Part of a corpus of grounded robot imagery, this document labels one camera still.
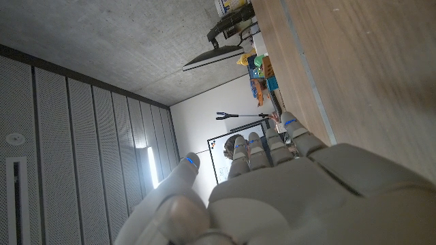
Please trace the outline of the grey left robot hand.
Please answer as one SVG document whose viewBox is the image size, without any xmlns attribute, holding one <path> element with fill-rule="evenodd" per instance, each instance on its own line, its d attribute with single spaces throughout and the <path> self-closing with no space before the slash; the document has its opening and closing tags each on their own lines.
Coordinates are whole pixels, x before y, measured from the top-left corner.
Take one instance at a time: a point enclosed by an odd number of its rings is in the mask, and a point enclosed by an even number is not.
<svg viewBox="0 0 436 245">
<path fill-rule="evenodd" d="M 434 244 L 435 185 L 352 146 L 327 146 L 296 117 L 281 120 L 294 157 L 270 129 L 234 145 L 226 181 L 207 202 L 187 154 L 136 206 L 117 244 Z"/>
</svg>

